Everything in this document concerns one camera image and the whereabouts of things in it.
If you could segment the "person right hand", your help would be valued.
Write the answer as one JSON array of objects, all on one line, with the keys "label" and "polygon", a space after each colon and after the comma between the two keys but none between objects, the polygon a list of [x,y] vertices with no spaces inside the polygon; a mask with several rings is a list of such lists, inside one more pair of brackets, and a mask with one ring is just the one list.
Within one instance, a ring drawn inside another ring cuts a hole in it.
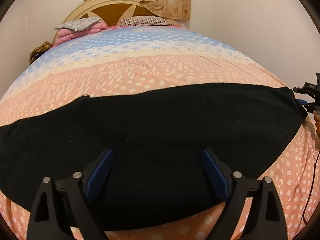
[{"label": "person right hand", "polygon": [[316,125],[316,133],[320,138],[320,116],[316,110],[313,111],[313,115],[314,115],[314,121]]}]

